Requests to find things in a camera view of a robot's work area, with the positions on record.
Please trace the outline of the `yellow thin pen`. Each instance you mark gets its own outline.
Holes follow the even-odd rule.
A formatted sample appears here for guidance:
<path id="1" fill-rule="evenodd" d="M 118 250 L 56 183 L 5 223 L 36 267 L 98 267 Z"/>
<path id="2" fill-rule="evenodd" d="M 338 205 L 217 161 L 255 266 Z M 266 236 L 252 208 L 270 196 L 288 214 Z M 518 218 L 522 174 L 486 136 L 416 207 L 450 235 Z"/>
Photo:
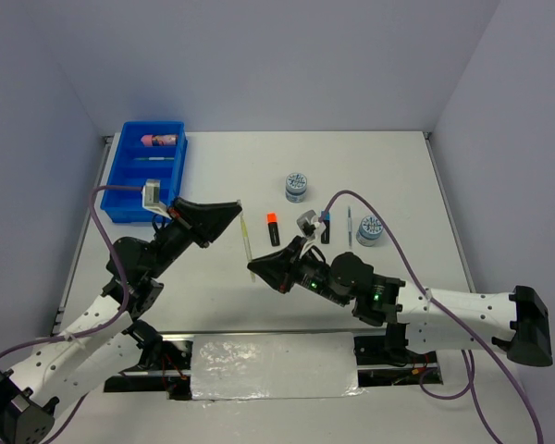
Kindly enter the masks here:
<path id="1" fill-rule="evenodd" d="M 242 202 L 239 199 L 237 201 L 237 203 L 240 206 L 241 236 L 242 236 L 242 240 L 243 240 L 244 251 L 245 251 L 245 254 L 246 254 L 246 260 L 247 260 L 247 265 L 248 265 L 253 259 L 253 254 L 252 254 L 252 249 L 251 249 L 251 244 L 250 244 L 250 240 L 249 240 L 248 230 L 247 230 L 247 226 L 246 226 L 246 222 L 245 222 L 245 218 L 244 218 L 244 211 L 243 211 L 243 207 L 242 207 Z M 252 283 L 254 283 L 255 280 L 256 280 L 255 274 L 251 270 L 249 270 L 249 274 L 250 274 Z"/>

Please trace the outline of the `orange capped black highlighter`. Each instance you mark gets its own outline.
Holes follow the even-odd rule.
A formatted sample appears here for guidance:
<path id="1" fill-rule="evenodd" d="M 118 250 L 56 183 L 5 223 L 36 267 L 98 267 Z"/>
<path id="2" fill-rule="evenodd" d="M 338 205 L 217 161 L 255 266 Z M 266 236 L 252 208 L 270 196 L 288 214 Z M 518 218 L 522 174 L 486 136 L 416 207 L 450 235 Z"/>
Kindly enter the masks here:
<path id="1" fill-rule="evenodd" d="M 268 213 L 266 215 L 266 221 L 270 243 L 273 247 L 278 247 L 280 245 L 280 237 L 278 232 L 277 215 L 275 213 Z"/>

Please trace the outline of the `blue capped black highlighter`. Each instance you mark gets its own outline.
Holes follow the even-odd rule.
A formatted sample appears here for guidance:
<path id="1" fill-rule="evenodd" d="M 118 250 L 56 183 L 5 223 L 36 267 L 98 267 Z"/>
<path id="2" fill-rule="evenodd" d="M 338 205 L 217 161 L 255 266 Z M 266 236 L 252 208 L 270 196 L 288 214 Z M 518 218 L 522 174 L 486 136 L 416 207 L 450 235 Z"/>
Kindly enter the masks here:
<path id="1" fill-rule="evenodd" d="M 325 228 L 321 233 L 320 242 L 322 244 L 329 244 L 330 243 L 330 215 L 328 212 L 322 211 L 321 217 L 323 217 L 323 224 Z"/>

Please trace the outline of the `pink capped pencil tube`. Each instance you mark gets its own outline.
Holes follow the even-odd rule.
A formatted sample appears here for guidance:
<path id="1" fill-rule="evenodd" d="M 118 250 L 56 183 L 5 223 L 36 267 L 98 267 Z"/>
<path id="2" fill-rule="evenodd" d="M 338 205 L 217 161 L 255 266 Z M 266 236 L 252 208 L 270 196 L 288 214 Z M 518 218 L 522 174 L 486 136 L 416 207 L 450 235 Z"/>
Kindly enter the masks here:
<path id="1" fill-rule="evenodd" d="M 153 135 L 145 134 L 141 137 L 141 142 L 146 147 L 176 146 L 178 143 L 177 134 Z"/>

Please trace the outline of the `blue thin pen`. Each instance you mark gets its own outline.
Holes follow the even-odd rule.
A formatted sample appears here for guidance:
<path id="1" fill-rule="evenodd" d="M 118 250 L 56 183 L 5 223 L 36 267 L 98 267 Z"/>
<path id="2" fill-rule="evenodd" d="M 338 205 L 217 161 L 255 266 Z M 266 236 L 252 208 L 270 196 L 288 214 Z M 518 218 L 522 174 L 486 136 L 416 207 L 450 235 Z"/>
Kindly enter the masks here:
<path id="1" fill-rule="evenodd" d="M 349 249 L 352 248 L 352 240 L 353 240 L 353 222 L 352 222 L 352 209 L 348 205 L 347 207 L 347 233 L 348 233 L 348 247 Z"/>

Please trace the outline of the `green gel pen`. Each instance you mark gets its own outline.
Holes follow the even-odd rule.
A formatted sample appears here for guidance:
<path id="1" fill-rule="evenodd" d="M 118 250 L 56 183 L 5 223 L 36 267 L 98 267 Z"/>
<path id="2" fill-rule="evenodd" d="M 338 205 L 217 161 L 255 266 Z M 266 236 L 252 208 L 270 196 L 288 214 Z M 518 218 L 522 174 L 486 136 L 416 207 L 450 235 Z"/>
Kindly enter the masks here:
<path id="1" fill-rule="evenodd" d="M 166 156 L 148 156 L 148 157 L 136 157 L 133 160 L 140 162 L 172 162 L 175 160 L 174 157 Z"/>

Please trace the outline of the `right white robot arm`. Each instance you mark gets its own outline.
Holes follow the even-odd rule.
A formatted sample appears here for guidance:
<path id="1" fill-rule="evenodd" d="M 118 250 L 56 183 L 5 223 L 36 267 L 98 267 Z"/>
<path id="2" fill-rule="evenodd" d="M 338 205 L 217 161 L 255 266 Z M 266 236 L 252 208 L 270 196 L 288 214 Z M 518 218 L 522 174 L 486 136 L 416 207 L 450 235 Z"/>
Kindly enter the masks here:
<path id="1" fill-rule="evenodd" d="M 377 274 L 351 252 L 327 262 L 300 236 L 276 253 L 253 259 L 248 268 L 280 293 L 299 286 L 339 306 L 351 305 L 353 317 L 386 329 L 384 352 L 394 362 L 413 353 L 491 349 L 520 365 L 553 363 L 549 310 L 530 287 L 488 294 L 420 290 L 412 282 Z"/>

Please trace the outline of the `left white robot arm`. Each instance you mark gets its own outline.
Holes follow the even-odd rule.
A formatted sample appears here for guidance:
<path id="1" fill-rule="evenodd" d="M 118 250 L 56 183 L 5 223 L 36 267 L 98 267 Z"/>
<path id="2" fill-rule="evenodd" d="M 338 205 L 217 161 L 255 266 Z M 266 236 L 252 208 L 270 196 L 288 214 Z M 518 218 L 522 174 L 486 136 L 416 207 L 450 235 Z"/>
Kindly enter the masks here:
<path id="1" fill-rule="evenodd" d="M 237 202 L 178 198 L 152 240 L 108 242 L 112 278 L 101 295 L 59 335 L 27 342 L 35 350 L 27 359 L 0 370 L 0 443 L 50 443 L 58 416 L 77 411 L 109 377 L 161 364 L 173 347 L 142 320 L 164 288 L 158 278 L 190 246 L 209 247 L 240 212 Z"/>

